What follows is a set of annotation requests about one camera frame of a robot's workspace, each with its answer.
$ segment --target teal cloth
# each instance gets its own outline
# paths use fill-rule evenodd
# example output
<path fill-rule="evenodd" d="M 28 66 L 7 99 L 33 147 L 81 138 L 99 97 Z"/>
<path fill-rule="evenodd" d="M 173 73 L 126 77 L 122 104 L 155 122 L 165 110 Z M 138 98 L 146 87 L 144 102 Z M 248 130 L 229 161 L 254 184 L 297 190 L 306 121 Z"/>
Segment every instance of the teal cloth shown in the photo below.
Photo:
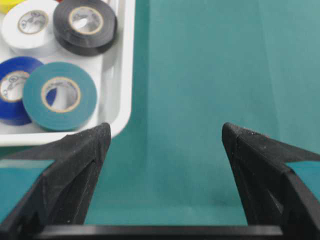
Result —
<path fill-rule="evenodd" d="M 0 160 L 0 224 L 54 160 Z"/>
<path fill-rule="evenodd" d="M 302 182 L 309 188 L 316 199 L 320 202 L 320 162 L 299 161 L 286 164 L 292 168 Z"/>
<path fill-rule="evenodd" d="M 320 1 L 137 0 L 132 115 L 87 224 L 245 225 L 221 129 L 318 152 Z"/>

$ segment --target white tray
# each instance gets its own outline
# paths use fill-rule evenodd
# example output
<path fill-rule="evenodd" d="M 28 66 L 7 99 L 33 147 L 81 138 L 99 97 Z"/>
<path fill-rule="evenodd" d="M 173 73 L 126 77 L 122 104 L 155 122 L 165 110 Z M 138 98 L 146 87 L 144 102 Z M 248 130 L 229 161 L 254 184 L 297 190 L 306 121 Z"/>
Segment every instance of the white tray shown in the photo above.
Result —
<path fill-rule="evenodd" d="M 90 74 L 97 88 L 98 103 L 89 122 L 77 131 L 107 122 L 111 125 L 111 137 L 115 137 L 124 129 L 131 114 L 136 1 L 109 0 L 109 4 L 117 15 L 118 29 L 116 43 L 105 54 L 82 57 L 61 48 L 54 55 L 39 60 L 44 64 L 69 62 Z M 4 15 L 0 13 L 0 25 L 3 18 Z M 17 55 L 0 37 L 0 62 L 13 57 Z M 72 133 L 47 132 L 35 123 L 10 126 L 0 122 L 0 147 L 41 145 Z"/>

